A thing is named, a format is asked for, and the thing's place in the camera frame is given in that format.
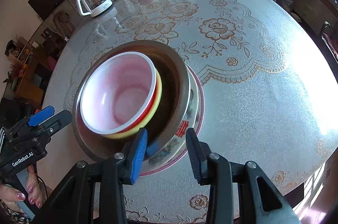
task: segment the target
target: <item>stack of bowls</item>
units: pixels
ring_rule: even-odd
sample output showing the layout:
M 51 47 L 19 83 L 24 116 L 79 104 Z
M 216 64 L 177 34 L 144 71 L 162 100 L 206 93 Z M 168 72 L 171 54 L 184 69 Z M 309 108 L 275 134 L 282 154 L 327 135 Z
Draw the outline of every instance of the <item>stack of bowls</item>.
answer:
M 103 55 L 74 99 L 72 124 L 81 148 L 103 161 L 144 127 L 148 146 L 142 171 L 151 173 L 168 162 L 200 114 L 202 88 L 197 90 L 192 73 L 175 50 L 156 41 L 133 41 Z

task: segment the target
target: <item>screw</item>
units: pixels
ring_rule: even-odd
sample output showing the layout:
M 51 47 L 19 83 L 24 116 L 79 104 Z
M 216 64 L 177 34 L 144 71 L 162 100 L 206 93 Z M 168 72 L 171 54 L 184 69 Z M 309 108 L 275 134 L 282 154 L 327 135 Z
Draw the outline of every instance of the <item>screw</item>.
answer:
M 214 160 L 217 160 L 219 158 L 219 154 L 218 153 L 210 153 L 209 154 L 209 157 L 211 159 L 214 159 Z
M 257 164 L 254 161 L 249 161 L 246 163 L 249 168 L 256 168 Z
M 115 157 L 116 159 L 123 159 L 124 154 L 123 154 L 123 153 L 115 153 L 115 154 L 114 154 L 114 157 Z
M 76 164 L 76 166 L 77 166 L 78 168 L 84 168 L 85 165 L 86 165 L 86 162 L 85 162 L 85 161 L 79 161 L 79 162 L 77 162 L 77 164 Z

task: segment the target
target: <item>fingernail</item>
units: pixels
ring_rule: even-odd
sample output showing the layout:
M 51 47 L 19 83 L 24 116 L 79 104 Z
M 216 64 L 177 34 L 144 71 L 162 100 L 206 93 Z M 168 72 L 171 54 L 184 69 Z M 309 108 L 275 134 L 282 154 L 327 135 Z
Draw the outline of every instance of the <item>fingernail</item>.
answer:
M 20 200 L 25 200 L 26 199 L 25 195 L 22 192 L 20 192 L 20 191 L 16 192 L 16 197 L 19 198 Z
M 33 192 L 33 190 L 34 190 L 34 187 L 33 187 L 33 185 L 29 185 L 28 186 L 28 193 L 32 193 Z

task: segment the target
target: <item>yellow bowl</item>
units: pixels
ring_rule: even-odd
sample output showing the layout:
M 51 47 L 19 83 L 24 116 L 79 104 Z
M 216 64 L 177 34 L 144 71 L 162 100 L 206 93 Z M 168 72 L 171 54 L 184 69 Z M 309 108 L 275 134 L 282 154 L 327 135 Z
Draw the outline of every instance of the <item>yellow bowl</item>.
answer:
M 155 94 L 155 100 L 154 100 L 153 105 L 150 108 L 148 114 L 146 115 L 146 117 L 144 117 L 144 119 L 141 122 L 139 122 L 136 126 L 134 126 L 133 128 L 129 129 L 128 131 L 120 132 L 120 133 L 107 134 L 107 135 L 102 135 L 102 136 L 104 136 L 106 138 L 110 138 L 110 139 L 122 139 L 122 138 L 126 138 L 128 136 L 131 136 L 131 135 L 135 134 L 136 132 L 139 131 L 140 128 L 143 128 L 146 124 L 148 124 L 148 122 L 154 116 L 155 111 L 158 108 L 158 105 L 159 105 L 159 102 L 160 102 L 161 96 L 162 96 L 162 80 L 161 80 L 161 76 L 159 75 L 157 69 L 155 69 L 155 71 L 156 71 L 156 94 Z

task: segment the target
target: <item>kettle handle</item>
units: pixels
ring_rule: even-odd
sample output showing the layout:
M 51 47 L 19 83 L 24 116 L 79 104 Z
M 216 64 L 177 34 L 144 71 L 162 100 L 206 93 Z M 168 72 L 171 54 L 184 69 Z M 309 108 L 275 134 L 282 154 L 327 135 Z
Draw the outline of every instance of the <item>kettle handle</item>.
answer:
M 92 12 L 85 12 L 85 13 L 83 12 L 80 1 L 81 1 L 81 0 L 76 0 L 77 8 L 78 8 L 78 10 L 79 10 L 80 15 L 81 15 L 81 16 L 86 16 L 86 15 L 92 14 Z

